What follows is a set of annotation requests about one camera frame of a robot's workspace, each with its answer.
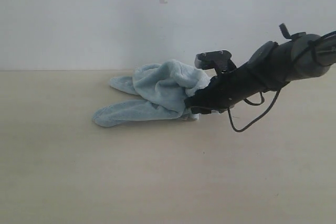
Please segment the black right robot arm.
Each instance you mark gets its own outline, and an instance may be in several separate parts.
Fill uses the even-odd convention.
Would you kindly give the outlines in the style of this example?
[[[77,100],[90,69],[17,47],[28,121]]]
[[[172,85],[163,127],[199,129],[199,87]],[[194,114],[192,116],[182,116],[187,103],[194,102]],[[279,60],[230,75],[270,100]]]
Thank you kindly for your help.
[[[321,77],[335,64],[334,31],[323,36],[305,32],[291,35],[285,24],[279,28],[287,42],[266,42],[240,67],[227,50],[197,54],[195,67],[214,69],[216,76],[185,99],[186,108],[194,114],[222,113],[254,94],[277,92],[292,81]]]

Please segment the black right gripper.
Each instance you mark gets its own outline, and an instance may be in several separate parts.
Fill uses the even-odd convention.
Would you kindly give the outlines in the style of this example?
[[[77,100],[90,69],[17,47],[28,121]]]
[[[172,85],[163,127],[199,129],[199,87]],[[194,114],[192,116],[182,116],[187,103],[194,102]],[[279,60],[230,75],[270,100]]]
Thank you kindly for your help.
[[[212,77],[206,88],[197,90],[184,103],[193,114],[222,113],[262,91],[262,88],[262,82],[244,64],[231,72],[222,72]]]

